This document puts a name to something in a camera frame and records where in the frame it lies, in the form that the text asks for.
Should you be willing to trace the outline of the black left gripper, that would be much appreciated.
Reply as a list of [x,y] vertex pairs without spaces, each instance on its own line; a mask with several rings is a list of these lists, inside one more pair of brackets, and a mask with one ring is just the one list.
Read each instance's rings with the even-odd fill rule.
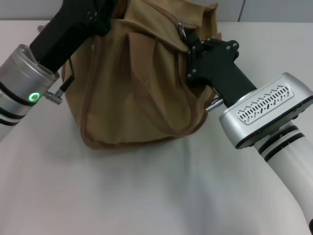
[[52,20],[30,44],[35,60],[57,72],[90,36],[105,36],[117,0],[65,0]]

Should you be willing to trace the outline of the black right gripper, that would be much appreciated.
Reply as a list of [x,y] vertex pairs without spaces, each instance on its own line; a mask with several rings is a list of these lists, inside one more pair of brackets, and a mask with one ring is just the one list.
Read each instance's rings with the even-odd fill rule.
[[207,38],[200,40],[195,32],[186,37],[187,81],[193,86],[207,85],[213,88],[226,107],[233,106],[240,98],[256,90],[254,84],[237,67],[239,43]]

